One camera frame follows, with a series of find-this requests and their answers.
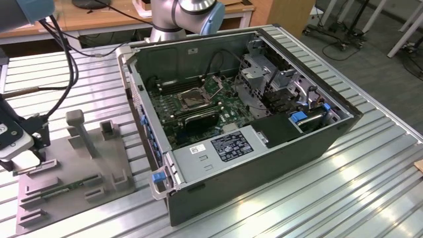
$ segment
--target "aluminum extrusion table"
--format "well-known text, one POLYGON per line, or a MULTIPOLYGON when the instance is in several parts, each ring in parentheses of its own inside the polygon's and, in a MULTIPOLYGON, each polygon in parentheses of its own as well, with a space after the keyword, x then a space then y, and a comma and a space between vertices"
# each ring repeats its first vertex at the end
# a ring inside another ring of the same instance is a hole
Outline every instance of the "aluminum extrusion table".
MULTIPOLYGON (((133 194, 29 233, 26 237, 420 237, 423 181, 413 161, 421 136, 280 28, 264 29, 364 116, 325 154, 177 227, 164 201, 150 196, 149 167, 118 77, 114 56, 74 53, 80 81, 50 120, 52 138, 66 135, 64 112, 85 111, 86 129, 112 119, 122 131, 137 190, 133 194)), ((106 48, 90 52, 102 53, 106 48)), ((61 53, 10 59, 1 70, 5 90, 64 84, 61 53)), ((22 115, 45 111, 61 92, 10 100, 22 115)), ((14 237, 17 180, 0 173, 0 238, 14 237)))

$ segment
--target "blue latch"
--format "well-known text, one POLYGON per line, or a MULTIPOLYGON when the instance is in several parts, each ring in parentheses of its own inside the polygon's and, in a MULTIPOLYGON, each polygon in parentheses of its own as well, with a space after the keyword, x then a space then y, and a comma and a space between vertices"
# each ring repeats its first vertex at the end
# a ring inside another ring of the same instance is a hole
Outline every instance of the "blue latch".
POLYGON ((141 125, 145 125, 146 124, 146 117, 145 115, 141 116, 141 125))
POLYGON ((304 112, 296 112, 291 115, 291 120, 297 123, 300 120, 304 120, 307 118, 307 115, 304 112))
POLYGON ((165 173, 164 172, 157 172, 152 174, 152 182, 157 183, 165 180, 165 173))
POLYGON ((323 107, 324 107, 324 110, 327 110, 327 111, 331 109, 331 105, 328 105, 327 103, 323 104, 323 107))

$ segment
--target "gray stand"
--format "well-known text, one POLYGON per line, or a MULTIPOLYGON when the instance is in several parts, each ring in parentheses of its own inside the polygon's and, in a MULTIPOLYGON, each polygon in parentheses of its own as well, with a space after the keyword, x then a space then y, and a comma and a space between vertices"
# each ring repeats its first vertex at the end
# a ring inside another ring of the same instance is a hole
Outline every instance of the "gray stand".
POLYGON ((18 235, 134 191, 118 127, 105 121, 86 132, 80 110, 66 122, 70 136, 52 141, 48 160, 18 178, 18 235))

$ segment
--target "power supply label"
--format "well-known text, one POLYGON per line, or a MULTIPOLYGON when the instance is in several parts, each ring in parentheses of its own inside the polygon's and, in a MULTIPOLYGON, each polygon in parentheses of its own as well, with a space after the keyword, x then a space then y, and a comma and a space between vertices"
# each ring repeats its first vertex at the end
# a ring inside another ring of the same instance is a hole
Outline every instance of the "power supply label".
POLYGON ((228 162, 253 151, 240 131, 212 140, 210 143, 224 162, 228 162))

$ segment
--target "circuit board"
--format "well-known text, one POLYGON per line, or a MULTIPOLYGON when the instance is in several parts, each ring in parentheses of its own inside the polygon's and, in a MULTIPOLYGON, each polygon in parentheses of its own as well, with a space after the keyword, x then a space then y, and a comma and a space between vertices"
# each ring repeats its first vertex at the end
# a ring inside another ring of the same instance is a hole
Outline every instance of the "circuit board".
POLYGON ((202 110, 196 110, 190 113, 190 115, 197 115, 209 111, 219 111, 219 120, 216 125, 209 127, 206 131, 201 133, 185 134, 182 132, 181 121, 186 117, 181 117, 182 119, 176 117, 176 114, 185 108, 180 100, 180 93, 165 96, 157 94, 149 95, 172 149, 181 148, 201 140, 224 134, 224 126, 227 125, 240 128, 255 119, 244 103, 236 96, 232 85, 233 82, 231 79, 221 77, 223 88, 220 89, 217 82, 212 78, 205 79, 204 86, 200 90, 208 95, 208 97, 212 97, 214 94, 213 97, 209 98, 210 105, 202 110))

